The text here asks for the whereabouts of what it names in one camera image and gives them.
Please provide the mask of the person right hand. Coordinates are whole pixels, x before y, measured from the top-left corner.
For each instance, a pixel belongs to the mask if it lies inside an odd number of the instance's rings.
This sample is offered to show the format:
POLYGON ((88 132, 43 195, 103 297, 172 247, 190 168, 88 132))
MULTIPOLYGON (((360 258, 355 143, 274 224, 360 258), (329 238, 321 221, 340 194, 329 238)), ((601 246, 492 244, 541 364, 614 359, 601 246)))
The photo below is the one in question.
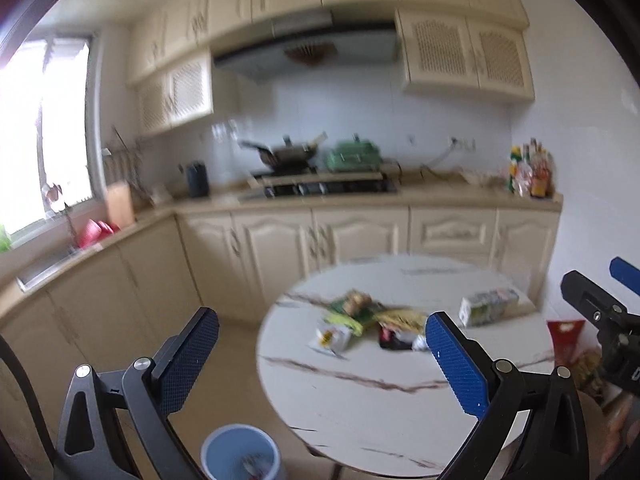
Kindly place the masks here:
POLYGON ((605 405, 603 414, 606 422, 605 445, 600 465, 605 466, 626 444, 631 446, 639 435, 639 416, 632 416, 634 408, 638 408, 639 399, 631 393, 620 393, 609 404, 605 405))

